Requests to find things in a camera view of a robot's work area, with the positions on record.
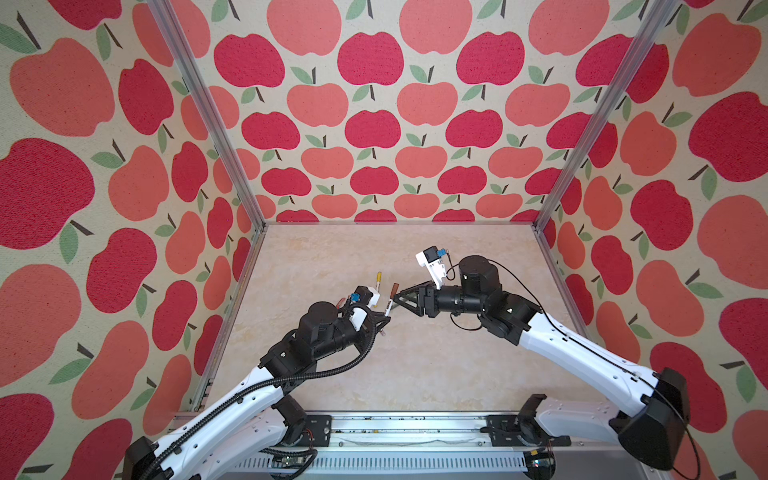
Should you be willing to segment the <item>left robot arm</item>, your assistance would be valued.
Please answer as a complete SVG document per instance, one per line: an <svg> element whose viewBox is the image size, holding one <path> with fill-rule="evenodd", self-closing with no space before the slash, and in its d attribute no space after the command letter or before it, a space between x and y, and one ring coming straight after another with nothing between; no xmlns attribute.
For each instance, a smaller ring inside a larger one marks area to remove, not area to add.
<svg viewBox="0 0 768 480"><path fill-rule="evenodd" d="M291 392L360 364L390 320L361 302L314 303L225 396L160 439L131 444L123 478L220 479L250 455L297 442L307 415Z"/></svg>

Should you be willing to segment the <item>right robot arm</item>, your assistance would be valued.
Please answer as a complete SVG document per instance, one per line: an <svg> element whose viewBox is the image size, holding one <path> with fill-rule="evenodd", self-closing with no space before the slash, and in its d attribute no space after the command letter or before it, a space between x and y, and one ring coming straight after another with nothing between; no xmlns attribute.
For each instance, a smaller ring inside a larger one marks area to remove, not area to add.
<svg viewBox="0 0 768 480"><path fill-rule="evenodd" d="M418 254L429 280L394 293L392 302L419 317L472 314L481 329L552 361L605 398L589 403L533 394L513 426L498 427L498 433L530 446L560 437L597 440L621 446L648 467L674 469L683 442L691 438L682 374L671 368L657 372L614 354L555 321L532 292L504 290L499 279L504 267L495 260L467 256L452 269L458 284L446 284L450 270L444 255Z"/></svg>

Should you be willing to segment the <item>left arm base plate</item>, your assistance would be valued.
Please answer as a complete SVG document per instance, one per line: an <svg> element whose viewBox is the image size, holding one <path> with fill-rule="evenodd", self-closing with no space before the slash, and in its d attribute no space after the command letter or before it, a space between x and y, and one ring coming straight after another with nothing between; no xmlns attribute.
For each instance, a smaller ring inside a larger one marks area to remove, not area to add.
<svg viewBox="0 0 768 480"><path fill-rule="evenodd" d="M315 448L328 447L332 433L331 415L310 414L289 423L283 438L275 448Z"/></svg>

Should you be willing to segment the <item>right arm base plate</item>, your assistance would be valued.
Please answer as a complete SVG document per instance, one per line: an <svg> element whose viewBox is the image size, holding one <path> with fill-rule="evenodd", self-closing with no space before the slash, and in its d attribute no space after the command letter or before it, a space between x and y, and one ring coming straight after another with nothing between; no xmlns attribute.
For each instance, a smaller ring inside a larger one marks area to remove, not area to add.
<svg viewBox="0 0 768 480"><path fill-rule="evenodd" d="M489 415L486 425L480 429L487 434L494 447L568 447L569 436L554 437L546 433L532 418L517 415Z"/></svg>

